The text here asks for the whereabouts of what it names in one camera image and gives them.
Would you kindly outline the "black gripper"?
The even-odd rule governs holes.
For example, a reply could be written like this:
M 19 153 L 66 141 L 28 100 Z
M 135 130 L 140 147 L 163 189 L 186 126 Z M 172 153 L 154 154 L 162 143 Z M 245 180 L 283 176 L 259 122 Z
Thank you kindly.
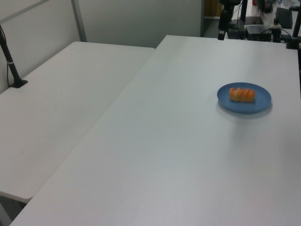
M 229 23 L 233 16 L 233 8 L 224 8 L 221 11 L 220 20 L 219 20 L 219 32 L 218 40 L 224 40 L 227 33 Z

